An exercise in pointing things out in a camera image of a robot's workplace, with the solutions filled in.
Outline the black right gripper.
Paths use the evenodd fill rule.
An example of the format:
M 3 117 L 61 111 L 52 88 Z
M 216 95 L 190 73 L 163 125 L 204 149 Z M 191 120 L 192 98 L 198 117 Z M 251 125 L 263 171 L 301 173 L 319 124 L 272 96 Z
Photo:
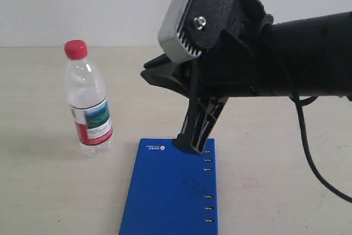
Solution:
M 181 64 L 174 63 L 163 53 L 146 62 L 140 75 L 152 86 L 189 98 L 191 63 L 195 61 L 207 90 L 220 94 L 239 85 L 248 91 L 254 79 L 255 65 L 249 39 L 259 35 L 268 17 L 259 0 L 235 0 L 227 25 L 214 47 Z M 181 131 L 172 140 L 173 146 L 187 154 L 201 155 L 227 101 L 227 97 L 190 97 Z

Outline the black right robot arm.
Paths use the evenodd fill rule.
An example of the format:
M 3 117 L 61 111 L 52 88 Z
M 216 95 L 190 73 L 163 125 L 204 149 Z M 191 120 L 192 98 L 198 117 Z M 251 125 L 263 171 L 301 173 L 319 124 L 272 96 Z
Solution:
M 274 23 L 259 0 L 190 0 L 173 52 L 145 63 L 142 78 L 188 98 L 173 144 L 201 154 L 230 97 L 350 96 L 351 13 Z

